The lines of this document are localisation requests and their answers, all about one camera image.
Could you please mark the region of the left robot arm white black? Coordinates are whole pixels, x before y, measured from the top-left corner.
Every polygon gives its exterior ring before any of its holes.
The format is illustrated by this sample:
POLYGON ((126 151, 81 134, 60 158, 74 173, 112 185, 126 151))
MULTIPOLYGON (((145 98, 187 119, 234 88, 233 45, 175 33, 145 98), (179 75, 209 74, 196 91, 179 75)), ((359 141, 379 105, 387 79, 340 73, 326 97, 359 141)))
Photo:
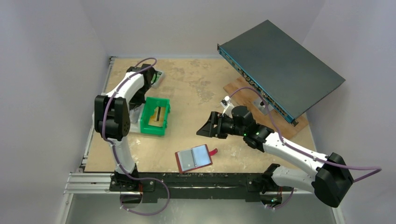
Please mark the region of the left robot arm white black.
POLYGON ((133 183, 141 180, 127 142, 131 127, 129 103, 137 98, 137 105, 142 105, 154 74, 153 64, 140 62, 127 70, 113 90, 106 95, 97 95, 94 100, 94 129, 112 150, 115 182, 133 183))

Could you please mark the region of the gold card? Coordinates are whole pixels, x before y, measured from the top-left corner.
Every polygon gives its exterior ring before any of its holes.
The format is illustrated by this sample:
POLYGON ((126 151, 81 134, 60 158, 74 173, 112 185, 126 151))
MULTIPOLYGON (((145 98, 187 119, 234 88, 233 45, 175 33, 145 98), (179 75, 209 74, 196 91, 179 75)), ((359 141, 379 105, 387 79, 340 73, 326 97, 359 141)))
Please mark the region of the gold card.
POLYGON ((149 126, 163 127, 165 121, 165 107, 156 107, 148 120, 149 126))

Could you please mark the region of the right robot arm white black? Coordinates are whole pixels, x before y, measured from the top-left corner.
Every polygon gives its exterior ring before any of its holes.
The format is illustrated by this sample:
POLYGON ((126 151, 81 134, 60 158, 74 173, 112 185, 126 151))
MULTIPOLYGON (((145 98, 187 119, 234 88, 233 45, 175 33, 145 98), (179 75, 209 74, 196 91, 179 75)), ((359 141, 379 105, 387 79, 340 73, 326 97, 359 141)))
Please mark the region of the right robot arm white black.
POLYGON ((337 208, 354 183, 344 159, 336 154, 321 154, 285 139, 273 129, 259 124, 246 106, 234 106, 229 97, 221 101, 223 112, 212 111, 196 134, 226 139, 241 136, 252 149, 268 153, 296 166, 290 169, 272 163, 259 179, 263 192, 291 187, 313 193, 324 204, 337 208))

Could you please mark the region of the red card holder wallet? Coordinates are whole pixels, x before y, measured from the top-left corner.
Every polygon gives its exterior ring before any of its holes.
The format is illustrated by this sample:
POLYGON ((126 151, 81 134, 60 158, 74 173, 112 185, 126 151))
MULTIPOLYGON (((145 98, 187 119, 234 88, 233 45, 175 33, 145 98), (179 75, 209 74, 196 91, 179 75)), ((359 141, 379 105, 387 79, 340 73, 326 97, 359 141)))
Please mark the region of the red card holder wallet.
POLYGON ((177 162, 177 167, 178 167, 179 173, 186 173, 186 172, 189 172, 192 170, 196 170, 199 168, 203 168, 203 167, 212 165, 212 156, 214 156, 218 152, 217 148, 210 151, 206 144, 192 147, 190 149, 193 150, 196 167, 191 170, 183 172, 181 170, 181 165, 180 165, 179 157, 178 157, 178 152, 180 152, 180 151, 175 152, 175 157, 176 157, 176 162, 177 162))

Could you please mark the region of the grey card black stripe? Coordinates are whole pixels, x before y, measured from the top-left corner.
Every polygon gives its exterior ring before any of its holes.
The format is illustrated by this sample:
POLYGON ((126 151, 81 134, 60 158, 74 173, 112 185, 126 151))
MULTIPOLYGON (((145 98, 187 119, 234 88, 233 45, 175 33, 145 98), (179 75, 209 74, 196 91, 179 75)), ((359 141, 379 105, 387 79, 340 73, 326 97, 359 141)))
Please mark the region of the grey card black stripe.
POLYGON ((196 167, 194 153, 192 149, 187 149, 178 152, 178 157, 181 165, 181 170, 183 172, 191 170, 196 167))

